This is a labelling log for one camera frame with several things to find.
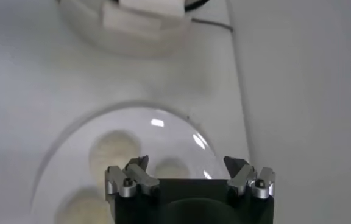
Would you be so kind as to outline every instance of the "screw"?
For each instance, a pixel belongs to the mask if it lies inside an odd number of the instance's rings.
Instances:
[[[127,178],[124,179],[122,184],[124,185],[124,187],[131,187],[132,184],[133,184],[133,181],[132,181],[131,178],[127,177]]]
[[[256,187],[259,187],[259,188],[265,188],[265,182],[261,179],[257,179],[254,183],[254,185]]]

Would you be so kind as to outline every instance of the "black cable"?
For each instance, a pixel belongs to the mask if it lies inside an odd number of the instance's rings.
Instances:
[[[208,1],[209,0],[199,0],[199,1],[196,1],[194,3],[190,3],[189,5],[185,6],[185,11],[189,12],[189,11],[198,9],[198,8],[202,7],[203,5],[205,5],[205,3],[207,3]]]
[[[224,23],[220,23],[220,22],[209,21],[209,20],[204,20],[204,19],[197,19],[197,18],[192,18],[192,22],[201,23],[201,24],[208,24],[208,25],[212,25],[212,26],[218,26],[218,27],[221,27],[221,28],[224,28],[224,29],[230,31],[231,33],[234,31],[234,28],[232,26],[224,24]]]

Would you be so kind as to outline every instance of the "white table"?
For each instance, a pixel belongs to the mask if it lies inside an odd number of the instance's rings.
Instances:
[[[228,23],[225,1],[196,18]],[[21,223],[40,164],[63,130],[120,102],[189,117],[219,156],[248,158],[232,35],[193,24],[172,55],[104,52],[71,32],[52,0],[0,0],[0,223]]]

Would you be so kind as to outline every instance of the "white wall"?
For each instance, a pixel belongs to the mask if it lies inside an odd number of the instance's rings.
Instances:
[[[276,223],[351,223],[351,0],[230,0],[252,161]]]

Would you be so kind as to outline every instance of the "white plastic block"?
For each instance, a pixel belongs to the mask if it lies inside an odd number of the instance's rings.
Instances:
[[[136,14],[115,7],[105,1],[102,8],[102,24],[106,29],[115,29],[135,36],[159,39],[161,20]]]
[[[165,17],[185,16],[185,0],[119,0],[121,7]]]

